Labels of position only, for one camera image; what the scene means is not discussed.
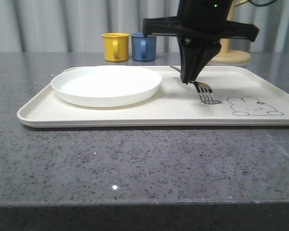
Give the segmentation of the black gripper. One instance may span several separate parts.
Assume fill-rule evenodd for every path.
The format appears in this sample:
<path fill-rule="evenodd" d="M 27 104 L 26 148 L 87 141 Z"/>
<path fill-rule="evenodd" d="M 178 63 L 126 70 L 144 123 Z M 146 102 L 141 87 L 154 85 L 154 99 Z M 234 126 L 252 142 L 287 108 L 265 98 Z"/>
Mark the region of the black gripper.
<path fill-rule="evenodd" d="M 231 6 L 231 0 L 181 0 L 176 16 L 145 18 L 142 33 L 177 38 L 180 78 L 188 84 L 220 52 L 221 39 L 256 40 L 258 27 L 227 19 Z"/>

